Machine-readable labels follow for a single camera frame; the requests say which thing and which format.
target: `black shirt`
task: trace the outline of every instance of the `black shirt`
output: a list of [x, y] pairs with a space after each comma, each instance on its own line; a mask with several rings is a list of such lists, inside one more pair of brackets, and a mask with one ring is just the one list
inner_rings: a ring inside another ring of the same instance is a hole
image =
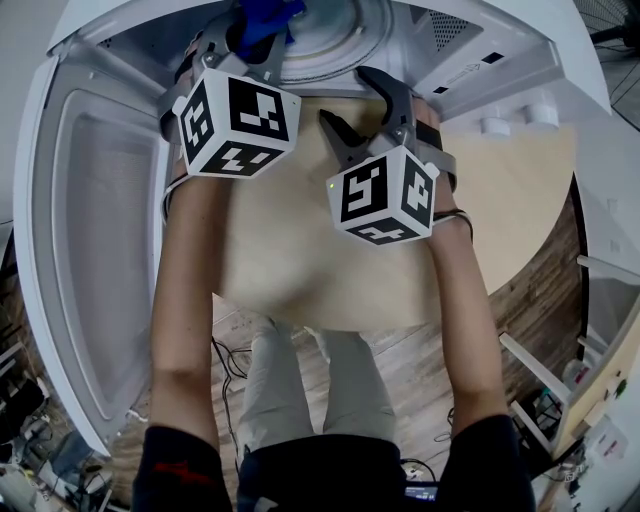
[[[508, 416], [482, 420], [453, 439], [435, 502], [409, 498], [407, 486], [394, 444], [319, 435], [247, 454], [238, 511], [535, 511]], [[231, 511], [218, 453], [170, 428], [147, 430], [133, 490], [134, 512]]]

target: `blue object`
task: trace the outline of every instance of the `blue object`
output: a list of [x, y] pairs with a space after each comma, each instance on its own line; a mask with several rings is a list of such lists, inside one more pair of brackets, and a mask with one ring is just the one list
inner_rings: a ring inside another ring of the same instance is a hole
[[[302, 0], [240, 0], [240, 6], [247, 16], [247, 27], [236, 52], [241, 57], [246, 57], [254, 44], [280, 32], [291, 18], [305, 9]], [[287, 30], [287, 44], [293, 41]]]

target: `dark sleeve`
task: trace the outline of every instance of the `dark sleeve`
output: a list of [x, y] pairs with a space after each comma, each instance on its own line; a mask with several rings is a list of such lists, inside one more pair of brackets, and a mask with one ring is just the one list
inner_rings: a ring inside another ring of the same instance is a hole
[[467, 427], [451, 443], [436, 503], [439, 510], [535, 512], [529, 475], [509, 416]]
[[191, 434], [149, 427], [133, 483], [132, 510], [231, 512], [218, 452]]

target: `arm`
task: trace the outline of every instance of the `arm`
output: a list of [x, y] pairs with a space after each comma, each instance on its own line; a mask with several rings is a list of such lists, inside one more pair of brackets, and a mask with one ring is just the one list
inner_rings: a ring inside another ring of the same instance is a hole
[[[423, 101], [416, 116], [439, 129], [437, 114]], [[448, 177], [436, 182], [435, 211], [457, 208]], [[454, 219], [434, 228], [429, 247], [436, 268], [442, 310], [442, 348], [453, 388], [455, 436], [466, 427], [507, 414], [502, 361], [489, 297], [469, 228]]]
[[221, 281], [231, 185], [196, 177], [175, 191], [151, 322], [151, 424], [187, 432], [216, 449], [211, 293]]

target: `wooden floor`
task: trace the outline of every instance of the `wooden floor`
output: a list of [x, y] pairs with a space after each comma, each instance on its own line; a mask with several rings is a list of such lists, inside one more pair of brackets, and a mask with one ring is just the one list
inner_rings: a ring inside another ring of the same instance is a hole
[[[581, 325], [581, 280], [575, 263], [578, 254], [576, 218], [572, 201], [568, 198], [544, 246], [514, 279], [491, 296], [498, 331], [508, 332], [558, 377], [578, 348], [576, 337]], [[12, 309], [12, 313], [26, 323], [19, 299]], [[214, 314], [213, 333], [217, 339], [230, 348], [250, 344], [256, 314], [237, 309], [222, 300], [216, 301]], [[31, 347], [28, 364], [39, 371], [41, 363], [29, 339], [29, 332], [27, 325], [23, 338]], [[370, 343], [389, 389], [398, 417], [397, 442], [403, 456], [427, 462], [436, 475], [440, 475], [448, 456], [446, 434], [449, 425], [446, 417], [452, 407], [451, 387], [441, 350], [440, 326], [429, 324], [390, 332], [363, 333], [363, 337]], [[328, 367], [306, 331], [295, 330], [294, 344], [312, 422], [316, 432], [320, 432], [329, 390]], [[248, 367], [248, 358], [241, 364]], [[522, 398], [539, 385], [531, 373], [504, 350], [503, 368], [509, 400]], [[212, 378], [224, 475], [233, 496], [237, 483], [234, 448], [220, 394], [223, 370], [215, 353]], [[234, 381], [229, 393], [234, 426], [237, 426], [240, 415], [243, 384], [242, 380]], [[61, 430], [68, 429], [69, 423], [55, 397], [52, 404], [56, 425]], [[148, 394], [141, 398], [136, 410], [143, 416], [148, 413]], [[144, 429], [144, 424], [132, 420], [113, 446], [113, 459], [107, 462], [115, 474], [114, 497], [123, 504], [130, 502], [131, 483], [139, 463]]]

